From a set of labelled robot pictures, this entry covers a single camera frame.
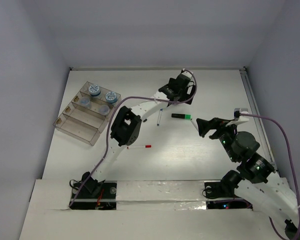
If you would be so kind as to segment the blue-capped white marker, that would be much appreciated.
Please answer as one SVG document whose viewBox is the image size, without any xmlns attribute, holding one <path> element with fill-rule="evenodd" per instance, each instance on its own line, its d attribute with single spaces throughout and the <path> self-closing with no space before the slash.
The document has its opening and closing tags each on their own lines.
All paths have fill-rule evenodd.
<svg viewBox="0 0 300 240">
<path fill-rule="evenodd" d="M 158 117 L 157 117 L 157 121 L 156 121 L 156 125 L 160 126 L 161 123 L 161 118 L 162 118 L 162 113 L 163 113 L 163 108 L 161 108 L 158 112 Z"/>
</svg>

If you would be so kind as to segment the black-capped white marker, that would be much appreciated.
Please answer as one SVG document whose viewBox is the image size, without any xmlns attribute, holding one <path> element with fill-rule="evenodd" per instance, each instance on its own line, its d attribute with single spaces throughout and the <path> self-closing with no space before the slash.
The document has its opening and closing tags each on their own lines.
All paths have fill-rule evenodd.
<svg viewBox="0 0 300 240">
<path fill-rule="evenodd" d="M 194 128 L 196 129 L 196 131 L 198 132 L 199 128 L 198 128 L 196 121 L 193 118 L 191 118 L 190 121 L 191 121 L 192 125 L 194 126 Z"/>
</svg>

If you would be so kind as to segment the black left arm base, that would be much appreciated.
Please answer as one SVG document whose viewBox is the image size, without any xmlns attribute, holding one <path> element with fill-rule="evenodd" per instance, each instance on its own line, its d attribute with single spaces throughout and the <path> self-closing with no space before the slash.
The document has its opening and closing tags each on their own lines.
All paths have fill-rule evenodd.
<svg viewBox="0 0 300 240">
<path fill-rule="evenodd" d="M 69 208 L 72 210 L 116 210 L 117 182 L 98 182 L 91 176 L 79 190 L 82 182 L 90 175 L 85 172 L 81 180 L 71 179 Z"/>
</svg>

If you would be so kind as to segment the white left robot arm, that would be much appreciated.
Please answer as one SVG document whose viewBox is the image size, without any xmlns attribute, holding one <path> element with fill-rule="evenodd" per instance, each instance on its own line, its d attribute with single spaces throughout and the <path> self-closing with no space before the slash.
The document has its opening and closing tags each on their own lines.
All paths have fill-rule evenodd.
<svg viewBox="0 0 300 240">
<path fill-rule="evenodd" d="M 129 96 L 118 103 L 107 126 L 104 154 L 92 171 L 82 175 L 79 190 L 83 189 L 91 198 L 98 196 L 115 160 L 125 147 L 137 140 L 142 122 L 169 106 L 190 105 L 196 91 L 194 74 L 182 69 L 176 78 L 170 78 L 153 96 Z"/>
</svg>

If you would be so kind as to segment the metal rail on table edge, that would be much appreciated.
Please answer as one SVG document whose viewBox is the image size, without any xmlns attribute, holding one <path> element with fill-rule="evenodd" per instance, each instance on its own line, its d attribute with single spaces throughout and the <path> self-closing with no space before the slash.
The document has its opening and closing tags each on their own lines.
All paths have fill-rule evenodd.
<svg viewBox="0 0 300 240">
<path fill-rule="evenodd" d="M 248 71 L 246 67 L 243 67 L 239 70 L 240 73 L 240 77 L 245 89 L 245 93 L 247 95 L 247 99 L 248 99 L 248 103 L 249 103 L 249 113 L 252 115 L 259 115 L 259 109 L 257 106 L 257 102 L 252 90 L 252 86 L 249 80 L 249 76 L 248 76 Z M 272 166 L 274 167 L 275 171 L 278 173 L 278 167 L 277 164 L 275 162 L 275 158 L 273 156 L 272 150 L 271 150 L 271 146 L 270 146 L 270 142 L 268 140 L 266 131 L 265 131 L 265 127 L 264 127 L 264 123 L 263 123 L 263 119 L 262 118 L 258 118 L 258 117 L 252 117 L 255 126 L 256 126 L 256 131 L 257 134 L 255 135 L 255 137 L 258 139 L 258 142 L 260 143 L 260 148 L 262 149 L 262 156 L 267 159 Z"/>
</svg>

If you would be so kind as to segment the red-capped white marker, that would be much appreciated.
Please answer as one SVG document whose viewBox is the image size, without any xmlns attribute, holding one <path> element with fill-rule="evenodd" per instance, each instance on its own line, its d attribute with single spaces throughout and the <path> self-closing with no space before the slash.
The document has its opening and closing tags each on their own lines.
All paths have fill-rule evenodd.
<svg viewBox="0 0 300 240">
<path fill-rule="evenodd" d="M 133 149 L 148 149 L 148 148 L 151 148 L 152 145 L 151 144 L 146 144 L 146 145 L 130 145 L 130 146 L 127 146 L 126 148 L 128 150 L 133 150 Z"/>
</svg>

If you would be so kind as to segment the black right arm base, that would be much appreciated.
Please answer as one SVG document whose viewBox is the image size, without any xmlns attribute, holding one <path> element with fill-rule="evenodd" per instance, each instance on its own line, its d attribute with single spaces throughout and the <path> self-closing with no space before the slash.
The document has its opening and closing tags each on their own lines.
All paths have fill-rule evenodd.
<svg viewBox="0 0 300 240">
<path fill-rule="evenodd" d="M 231 210 L 231 209 L 252 209 L 253 205 L 247 200 L 234 194 L 232 188 L 223 189 L 220 181 L 208 181 L 204 183 L 201 193 L 206 198 L 208 210 Z"/>
</svg>

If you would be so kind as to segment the clear three-bin organizer tray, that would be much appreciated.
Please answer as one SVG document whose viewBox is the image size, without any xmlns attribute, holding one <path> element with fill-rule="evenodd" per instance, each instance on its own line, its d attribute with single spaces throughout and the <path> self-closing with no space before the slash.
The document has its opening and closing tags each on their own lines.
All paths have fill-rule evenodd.
<svg viewBox="0 0 300 240">
<path fill-rule="evenodd" d="M 61 112 L 53 125 L 58 131 L 85 144 L 93 146 L 97 142 L 101 133 L 106 129 L 115 107 L 122 100 L 122 98 L 119 93 L 114 91 L 118 95 L 118 101 L 115 104 L 107 103 L 105 100 L 105 94 L 113 91 L 101 86 L 101 98 L 93 98 L 90 96 L 88 91 L 88 88 L 91 85 L 96 84 L 87 81 L 81 87 L 79 92 Z M 79 100 L 82 97 L 89 97 L 91 102 L 90 109 L 79 105 Z M 101 105 L 109 106 L 110 112 L 107 116 L 99 113 L 98 109 Z"/>
</svg>

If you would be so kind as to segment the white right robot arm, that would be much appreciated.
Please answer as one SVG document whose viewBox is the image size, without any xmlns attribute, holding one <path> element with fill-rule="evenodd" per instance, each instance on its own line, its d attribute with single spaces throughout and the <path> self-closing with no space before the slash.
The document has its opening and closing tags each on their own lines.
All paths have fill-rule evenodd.
<svg viewBox="0 0 300 240">
<path fill-rule="evenodd" d="M 238 131 L 238 125 L 248 122 L 250 117 L 244 111 L 234 119 L 191 121 L 202 138 L 213 130 L 209 138 L 219 140 L 229 159 L 238 163 L 236 170 L 228 171 L 220 181 L 205 183 L 202 195 L 209 200 L 242 198 L 259 207 L 271 223 L 281 225 L 286 240 L 300 240 L 300 193 L 291 190 L 275 167 L 258 154 L 260 144 L 255 137 Z"/>
</svg>

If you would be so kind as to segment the blue-lidded cleaning gel jar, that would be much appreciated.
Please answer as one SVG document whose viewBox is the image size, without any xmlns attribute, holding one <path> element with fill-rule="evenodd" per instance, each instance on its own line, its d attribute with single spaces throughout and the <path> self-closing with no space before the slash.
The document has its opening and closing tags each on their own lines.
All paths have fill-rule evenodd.
<svg viewBox="0 0 300 240">
<path fill-rule="evenodd" d="M 89 94 L 92 98 L 99 98 L 100 99 L 101 96 L 102 96 L 101 88 L 97 84 L 90 85 L 89 88 L 88 88 L 88 92 L 89 92 Z"/>
</svg>

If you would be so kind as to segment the green-capped black highlighter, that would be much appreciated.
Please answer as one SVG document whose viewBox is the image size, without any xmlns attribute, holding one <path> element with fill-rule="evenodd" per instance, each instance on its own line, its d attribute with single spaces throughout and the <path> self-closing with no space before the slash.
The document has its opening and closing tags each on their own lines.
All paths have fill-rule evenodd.
<svg viewBox="0 0 300 240">
<path fill-rule="evenodd" d="M 183 120 L 191 120 L 192 119 L 192 116 L 190 114 L 181 114 L 181 113 L 172 113 L 171 117 L 175 118 L 175 119 L 183 119 Z"/>
</svg>

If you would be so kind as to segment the clear jar of paper clips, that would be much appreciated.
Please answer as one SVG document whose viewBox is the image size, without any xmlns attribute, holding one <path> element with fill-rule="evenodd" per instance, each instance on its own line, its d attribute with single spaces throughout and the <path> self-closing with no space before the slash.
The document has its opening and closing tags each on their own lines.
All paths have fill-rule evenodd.
<svg viewBox="0 0 300 240">
<path fill-rule="evenodd" d="M 90 109 L 91 108 L 91 101 L 90 101 L 90 98 L 89 97 L 81 97 L 79 99 L 79 102 L 78 104 L 84 108 L 87 108 L 87 109 Z"/>
</svg>

